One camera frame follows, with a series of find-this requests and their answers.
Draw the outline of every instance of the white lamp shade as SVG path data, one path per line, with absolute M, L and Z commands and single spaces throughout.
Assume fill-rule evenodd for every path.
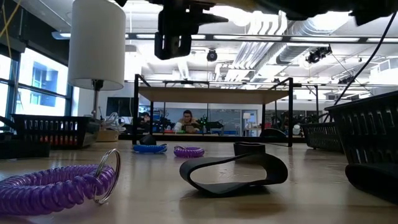
M 75 0 L 72 7 L 68 82 L 93 89 L 92 80 L 104 80 L 101 90 L 124 85 L 126 15 L 107 0 Z
M 250 119 L 251 115 L 250 113 L 243 113 L 243 119 Z

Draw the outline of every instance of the metal key ring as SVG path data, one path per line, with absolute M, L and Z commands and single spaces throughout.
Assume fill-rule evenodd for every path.
M 116 184 L 118 183 L 119 174 L 120 174 L 120 169 L 121 169 L 121 160 L 120 160 L 120 153 L 119 153 L 119 151 L 118 151 L 117 149 L 112 149 L 112 150 L 109 150 L 107 153 L 105 153 L 105 155 L 102 157 L 101 162 L 100 162 L 100 164 L 98 165 L 97 170 L 95 171 L 95 174 L 94 174 L 94 176 L 95 176 L 96 178 L 98 178 L 98 177 L 100 176 L 100 174 L 102 173 L 102 170 L 103 170 L 103 168 L 104 168 L 104 166 L 105 166 L 105 162 L 108 160 L 108 157 L 109 157 L 113 152 L 115 153 L 115 156 L 116 156 L 116 170 L 115 170 L 116 176 L 115 176 L 115 180 L 114 180 L 113 185 L 111 186 L 111 188 L 109 188 L 109 190 L 107 191 L 107 193 L 105 194 L 105 196 L 104 196 L 101 200 L 96 199 L 96 198 L 95 198 L 96 195 L 94 194 L 94 199 L 93 199 L 94 202 L 95 202 L 95 203 L 98 203 L 98 204 L 100 204 L 100 205 L 103 205 L 104 203 L 106 203 L 106 201 L 107 201 L 107 200 L 109 199 L 109 197 L 111 196 L 111 194 L 112 194 L 114 188 L 116 187 Z

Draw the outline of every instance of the computer monitor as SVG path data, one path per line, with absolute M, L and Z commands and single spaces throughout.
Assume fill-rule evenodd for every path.
M 117 112 L 118 116 L 131 117 L 134 107 L 133 97 L 108 97 L 106 102 L 106 115 Z

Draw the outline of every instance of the shelf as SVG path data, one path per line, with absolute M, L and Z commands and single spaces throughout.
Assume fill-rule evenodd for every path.
M 153 102 L 267 104 L 288 96 L 284 90 L 229 90 L 216 88 L 139 87 L 139 94 Z

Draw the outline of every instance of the black mesh basket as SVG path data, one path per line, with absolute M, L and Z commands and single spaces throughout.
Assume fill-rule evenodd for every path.
M 326 110 L 350 164 L 398 163 L 398 91 Z
M 309 147 L 343 152 L 334 122 L 302 124 L 301 127 Z
M 52 148 L 73 149 L 93 144 L 100 121 L 91 117 L 13 114 L 18 138 L 49 142 Z

